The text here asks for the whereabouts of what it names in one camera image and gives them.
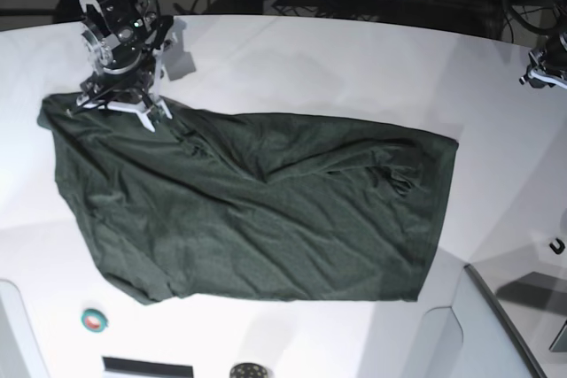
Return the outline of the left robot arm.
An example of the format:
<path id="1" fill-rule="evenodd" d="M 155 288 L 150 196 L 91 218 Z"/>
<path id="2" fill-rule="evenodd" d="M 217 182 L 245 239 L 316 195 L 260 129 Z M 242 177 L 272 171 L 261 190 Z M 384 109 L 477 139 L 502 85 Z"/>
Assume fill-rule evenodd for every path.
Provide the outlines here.
<path id="1" fill-rule="evenodd" d="M 542 36 L 544 43 L 529 52 L 529 63 L 519 79 L 534 89 L 566 87 L 566 0 L 501 0 L 503 10 L 522 28 Z M 551 27 L 537 27 L 529 23 L 519 6 L 533 5 L 551 9 L 559 14 Z"/>

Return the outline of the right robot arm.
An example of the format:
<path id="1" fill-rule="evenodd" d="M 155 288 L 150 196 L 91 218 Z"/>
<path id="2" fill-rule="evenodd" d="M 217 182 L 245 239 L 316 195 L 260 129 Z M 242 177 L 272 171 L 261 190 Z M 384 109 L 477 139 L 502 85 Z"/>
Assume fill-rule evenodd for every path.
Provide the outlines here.
<path id="1" fill-rule="evenodd" d="M 82 40 L 92 75 L 81 84 L 80 108 L 112 101 L 149 104 L 161 19 L 157 0 L 78 0 Z"/>

